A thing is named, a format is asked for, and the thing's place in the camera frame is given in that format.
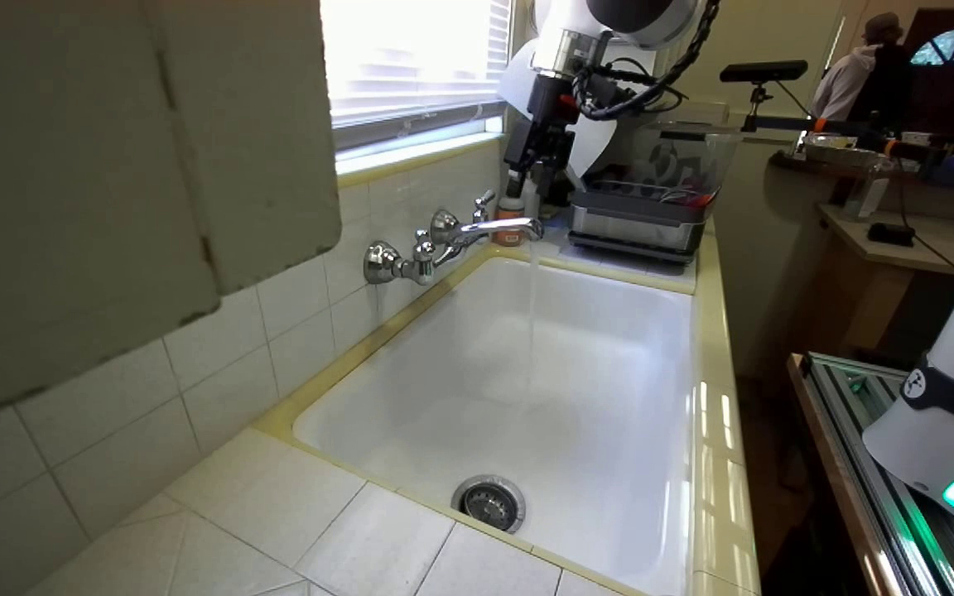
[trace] drain strainer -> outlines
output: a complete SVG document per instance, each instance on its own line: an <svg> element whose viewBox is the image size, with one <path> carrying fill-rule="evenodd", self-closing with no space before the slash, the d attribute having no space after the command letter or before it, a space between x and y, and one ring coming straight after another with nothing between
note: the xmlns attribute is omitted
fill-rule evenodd
<svg viewBox="0 0 954 596"><path fill-rule="evenodd" d="M453 489L451 507L505 532L514 532L525 525L520 488L493 473L464 481Z"/></svg>

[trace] cabinet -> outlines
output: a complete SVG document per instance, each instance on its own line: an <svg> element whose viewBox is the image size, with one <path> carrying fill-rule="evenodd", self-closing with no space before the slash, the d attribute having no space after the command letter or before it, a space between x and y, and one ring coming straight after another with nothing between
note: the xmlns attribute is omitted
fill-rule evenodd
<svg viewBox="0 0 954 596"><path fill-rule="evenodd" d="M339 224L316 5L0 0L0 405Z"/></svg>

